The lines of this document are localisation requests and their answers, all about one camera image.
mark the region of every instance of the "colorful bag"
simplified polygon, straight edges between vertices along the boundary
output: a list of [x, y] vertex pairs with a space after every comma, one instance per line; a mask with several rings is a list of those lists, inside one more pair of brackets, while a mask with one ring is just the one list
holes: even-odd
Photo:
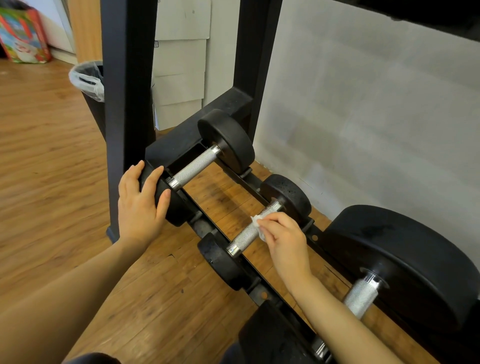
[[51, 59], [38, 11], [16, 1], [0, 7], [0, 44], [18, 63], [46, 63]]

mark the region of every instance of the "dumbbell rack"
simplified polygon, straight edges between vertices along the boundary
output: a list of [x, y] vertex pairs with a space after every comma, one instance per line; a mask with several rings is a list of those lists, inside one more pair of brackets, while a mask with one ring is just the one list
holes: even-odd
[[[119, 236], [118, 183], [131, 164], [145, 159], [153, 167], [165, 166], [163, 177], [173, 176], [207, 148], [202, 144], [197, 122], [212, 109], [228, 113], [253, 140], [282, 5], [282, 0], [240, 0], [233, 87], [154, 141], [150, 87], [157, 1], [101, 0], [106, 95], [106, 129], [102, 130], [102, 134], [106, 135], [107, 142], [110, 200], [111, 226], [107, 234], [113, 242]], [[472, 38], [471, 34], [462, 33], [458, 29], [442, 30]], [[216, 163], [236, 183], [242, 185], [264, 206], [267, 205], [267, 201], [258, 193], [261, 181], [252, 174], [251, 169], [238, 175], [221, 161], [217, 160]], [[230, 240], [224, 233], [184, 190], [179, 190], [179, 194], [194, 213], [188, 224], [195, 233], [202, 238], [212, 232], [224, 240], [226, 247]], [[355, 277], [348, 268], [323, 249], [329, 241], [323, 238], [313, 220], [306, 219], [300, 226], [307, 236], [308, 245], [353, 283]], [[261, 305], [265, 299], [262, 293], [266, 292], [268, 303], [276, 306], [307, 342], [313, 342], [315, 333], [255, 267], [242, 255], [238, 262], [250, 277], [243, 288], [252, 300]], [[480, 348], [475, 340], [480, 339], [480, 304], [474, 308], [466, 331], [454, 336], [437, 335], [436, 338], [415, 324], [403, 320], [381, 300], [375, 301], [375, 304], [440, 362], [451, 361], [452, 350], [448, 348], [452, 347], [458, 353], [458, 361], [480, 362]]]

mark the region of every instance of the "left hand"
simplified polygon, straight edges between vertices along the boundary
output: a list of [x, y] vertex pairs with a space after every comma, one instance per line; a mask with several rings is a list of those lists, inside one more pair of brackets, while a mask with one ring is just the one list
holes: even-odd
[[163, 173], [163, 166], [148, 176], [140, 192], [138, 178], [144, 166], [143, 160], [136, 166], [131, 166], [119, 184], [120, 239], [137, 245], [142, 253], [162, 230], [171, 193], [170, 189], [163, 191], [158, 206], [155, 207], [156, 184]]

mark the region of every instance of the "hardwood floorboard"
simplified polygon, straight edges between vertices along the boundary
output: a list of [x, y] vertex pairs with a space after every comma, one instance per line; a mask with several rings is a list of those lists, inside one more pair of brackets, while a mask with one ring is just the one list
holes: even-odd
[[[0, 60], [0, 310], [110, 246], [105, 142], [70, 65]], [[167, 131], [157, 132], [157, 136]], [[252, 164], [261, 179], [270, 175]], [[186, 191], [229, 237], [261, 204], [217, 165]], [[319, 228], [330, 221], [314, 210]], [[256, 306], [231, 290], [189, 226], [167, 224], [127, 271], [69, 354], [101, 351], [123, 363], [216, 363]], [[245, 256], [300, 315], [257, 239]], [[338, 299], [350, 284], [309, 250], [313, 273]], [[364, 323], [406, 363], [436, 361], [376, 307]]]

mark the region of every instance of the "white plastic bag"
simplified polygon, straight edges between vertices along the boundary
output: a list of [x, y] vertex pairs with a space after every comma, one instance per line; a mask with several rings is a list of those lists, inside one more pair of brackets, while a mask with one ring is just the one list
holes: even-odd
[[98, 66], [103, 66], [103, 61], [89, 61], [77, 64], [68, 72], [68, 78], [72, 85], [93, 100], [105, 102], [103, 76]]

